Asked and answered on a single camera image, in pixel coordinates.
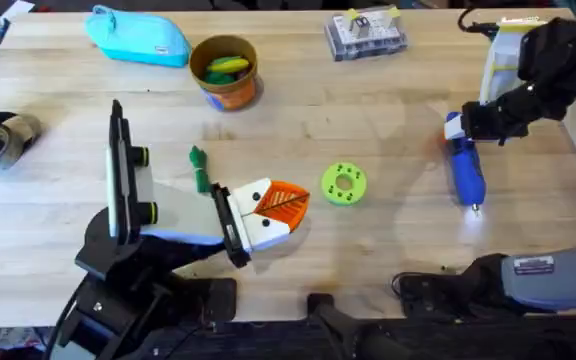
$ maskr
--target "wooden tabletop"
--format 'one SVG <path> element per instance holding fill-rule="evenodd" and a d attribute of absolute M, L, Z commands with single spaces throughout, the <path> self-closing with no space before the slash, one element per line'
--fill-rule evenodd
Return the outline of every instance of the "wooden tabletop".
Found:
<path fill-rule="evenodd" d="M 535 123 L 504 148 L 480 144 L 483 216 L 472 220 L 455 204 L 442 124 L 477 98 L 489 45 L 458 30 L 459 13 L 404 11 L 407 51 L 337 63 L 323 34 L 326 12 L 163 14 L 192 44 L 232 33 L 255 46 L 264 92 L 234 113 L 213 110 L 185 68 L 105 58 L 84 33 L 87 14 L 16 19 L 0 49 L 0 111 L 37 116 L 45 135 L 0 174 L 0 326 L 53 324 L 84 275 L 73 259 L 105 206 L 114 98 L 134 143 L 150 147 L 158 182 L 194 191 L 187 153 L 197 144 L 213 181 L 237 187 L 270 177 L 312 192 L 291 240 L 246 268 L 220 254 L 180 270 L 237 279 L 237 320 L 303 318 L 310 292 L 334 294 L 354 316 L 400 317 L 389 288 L 398 272 L 576 246 L 576 153 L 558 123 Z M 472 19 L 528 15 L 569 13 L 486 10 Z M 333 206 L 319 191 L 337 161 L 367 174 L 355 206 Z"/>

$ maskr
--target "green gear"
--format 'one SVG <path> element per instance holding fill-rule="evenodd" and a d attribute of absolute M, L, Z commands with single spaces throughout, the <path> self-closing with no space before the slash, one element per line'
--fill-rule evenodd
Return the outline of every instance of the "green gear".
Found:
<path fill-rule="evenodd" d="M 350 189 L 337 186 L 337 178 L 343 177 L 350 182 Z M 324 197 L 335 205 L 352 205 L 366 192 L 368 181 L 366 174 L 354 164 L 337 163 L 331 165 L 321 177 L 321 191 Z"/>

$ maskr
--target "blue pouch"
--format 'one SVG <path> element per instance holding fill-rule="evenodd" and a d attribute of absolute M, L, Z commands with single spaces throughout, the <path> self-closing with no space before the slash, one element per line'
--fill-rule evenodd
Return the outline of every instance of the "blue pouch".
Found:
<path fill-rule="evenodd" d="M 173 67 L 188 62 L 191 47 L 172 21 L 101 5 L 92 11 L 86 32 L 109 58 Z"/>

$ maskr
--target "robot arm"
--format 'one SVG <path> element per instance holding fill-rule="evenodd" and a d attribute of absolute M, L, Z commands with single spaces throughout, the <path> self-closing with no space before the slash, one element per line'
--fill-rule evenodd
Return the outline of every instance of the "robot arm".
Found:
<path fill-rule="evenodd" d="M 490 31 L 489 25 L 475 27 Z M 461 116 L 446 123 L 446 137 L 504 145 L 528 135 L 533 121 L 561 121 L 576 99 L 576 20 L 556 18 L 526 33 L 518 77 L 524 83 L 494 101 L 465 103 Z M 443 321 L 576 309 L 576 249 L 487 255 L 460 275 L 402 273 L 393 291 L 408 317 Z"/>
<path fill-rule="evenodd" d="M 524 84 L 495 101 L 465 103 L 461 117 L 447 123 L 446 136 L 504 145 L 509 137 L 528 135 L 533 121 L 563 120 L 576 99 L 576 20 L 555 18 L 526 33 L 517 75 Z"/>

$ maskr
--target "blue power tool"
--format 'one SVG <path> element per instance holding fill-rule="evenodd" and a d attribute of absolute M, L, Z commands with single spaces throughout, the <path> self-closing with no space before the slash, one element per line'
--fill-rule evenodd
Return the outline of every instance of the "blue power tool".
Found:
<path fill-rule="evenodd" d="M 451 112 L 446 121 L 458 116 L 458 112 Z M 448 140 L 450 150 L 450 166 L 452 168 L 455 189 L 459 202 L 472 206 L 475 213 L 479 213 L 479 206 L 486 197 L 486 182 L 479 164 L 479 154 L 474 141 L 461 137 Z"/>

